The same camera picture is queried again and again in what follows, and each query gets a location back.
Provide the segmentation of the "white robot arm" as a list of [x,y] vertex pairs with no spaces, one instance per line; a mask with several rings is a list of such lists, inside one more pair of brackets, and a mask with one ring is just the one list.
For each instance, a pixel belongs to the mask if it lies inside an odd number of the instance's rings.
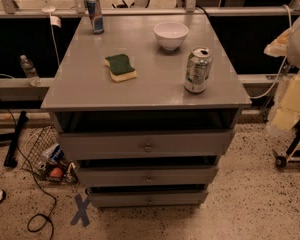
[[300,119],[300,16],[264,49],[268,56],[285,56],[288,63],[299,69],[291,79],[278,86],[276,101],[268,120],[272,132],[291,130]]

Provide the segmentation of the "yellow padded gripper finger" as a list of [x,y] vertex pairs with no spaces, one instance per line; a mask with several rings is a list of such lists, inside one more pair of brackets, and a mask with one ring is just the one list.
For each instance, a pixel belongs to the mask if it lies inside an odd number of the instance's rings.
[[270,134],[285,134],[300,119],[300,72],[291,79],[285,78],[278,87],[275,105],[268,115]]

